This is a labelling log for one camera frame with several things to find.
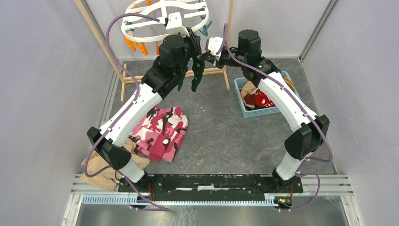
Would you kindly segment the green sock with yellow cuff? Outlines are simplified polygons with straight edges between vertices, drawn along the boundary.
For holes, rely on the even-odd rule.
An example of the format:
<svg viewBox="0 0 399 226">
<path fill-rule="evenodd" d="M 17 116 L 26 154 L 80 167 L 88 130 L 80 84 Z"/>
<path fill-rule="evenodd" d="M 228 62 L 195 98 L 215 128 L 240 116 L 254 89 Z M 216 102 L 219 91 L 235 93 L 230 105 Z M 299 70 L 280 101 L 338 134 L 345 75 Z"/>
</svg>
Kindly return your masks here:
<svg viewBox="0 0 399 226">
<path fill-rule="evenodd" d="M 178 91 L 181 90 L 181 88 L 182 88 L 182 86 L 183 86 L 183 84 L 184 84 L 184 79 L 185 79 L 185 75 L 180 77 L 179 83 L 178 83 L 178 86 L 177 86 L 177 90 L 178 90 Z"/>
</svg>

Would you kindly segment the white clip hanger frame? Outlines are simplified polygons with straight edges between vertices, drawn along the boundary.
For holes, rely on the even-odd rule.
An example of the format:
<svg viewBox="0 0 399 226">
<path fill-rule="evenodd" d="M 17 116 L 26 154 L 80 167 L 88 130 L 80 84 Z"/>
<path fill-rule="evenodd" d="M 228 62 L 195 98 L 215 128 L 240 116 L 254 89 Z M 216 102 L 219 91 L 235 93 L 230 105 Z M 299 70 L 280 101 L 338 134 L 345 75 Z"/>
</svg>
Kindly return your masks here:
<svg viewBox="0 0 399 226">
<path fill-rule="evenodd" d="M 157 3 L 159 0 L 148 0 L 136 4 L 135 8 L 145 7 Z M 134 42 L 156 42 L 163 40 L 169 34 L 167 33 L 166 26 L 168 15 L 170 13 L 180 12 L 183 17 L 183 25 L 187 28 L 190 27 L 194 32 L 200 30 L 204 24 L 209 20 L 209 9 L 204 0 L 166 0 L 161 3 L 163 10 L 157 6 L 145 8 L 143 11 L 133 11 L 133 6 L 130 4 L 125 13 L 130 14 L 122 19 L 120 27 L 125 38 Z M 139 28 L 159 25 L 162 27 L 160 34 L 150 34 L 148 36 L 140 37 L 134 34 L 134 31 Z"/>
</svg>

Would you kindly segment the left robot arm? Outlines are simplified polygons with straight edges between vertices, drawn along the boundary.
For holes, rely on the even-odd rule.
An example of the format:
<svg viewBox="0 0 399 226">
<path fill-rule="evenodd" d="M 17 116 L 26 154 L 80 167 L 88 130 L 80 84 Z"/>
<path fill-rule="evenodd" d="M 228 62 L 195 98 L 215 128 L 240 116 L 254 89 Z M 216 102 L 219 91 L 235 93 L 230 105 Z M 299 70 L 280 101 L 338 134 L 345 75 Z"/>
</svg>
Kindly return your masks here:
<svg viewBox="0 0 399 226">
<path fill-rule="evenodd" d="M 144 176 L 145 171 L 132 159 L 132 154 L 122 146 L 139 121 L 182 83 L 190 59 L 201 54 L 200 37 L 191 28 L 187 28 L 187 32 L 165 37 L 159 47 L 160 54 L 128 103 L 101 128 L 91 127 L 87 131 L 92 151 L 129 180 L 137 192 L 147 188 L 148 179 Z"/>
</svg>

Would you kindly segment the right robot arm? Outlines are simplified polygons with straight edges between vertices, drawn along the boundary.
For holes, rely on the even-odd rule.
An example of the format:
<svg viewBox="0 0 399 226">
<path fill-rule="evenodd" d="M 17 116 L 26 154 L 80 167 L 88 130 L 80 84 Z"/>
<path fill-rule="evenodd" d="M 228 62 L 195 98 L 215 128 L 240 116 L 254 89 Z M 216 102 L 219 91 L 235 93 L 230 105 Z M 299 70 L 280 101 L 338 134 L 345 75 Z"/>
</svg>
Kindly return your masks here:
<svg viewBox="0 0 399 226">
<path fill-rule="evenodd" d="M 284 192 L 303 162 L 311 160 L 312 153 L 327 143 L 330 121 L 326 115 L 318 116 L 309 109 L 283 79 L 282 71 L 263 57 L 257 31 L 242 30 L 238 38 L 237 47 L 228 47 L 222 37 L 209 38 L 201 58 L 217 67 L 240 67 L 244 77 L 263 92 L 287 120 L 293 134 L 284 142 L 286 154 L 274 169 L 271 180 L 275 191 Z"/>
</svg>

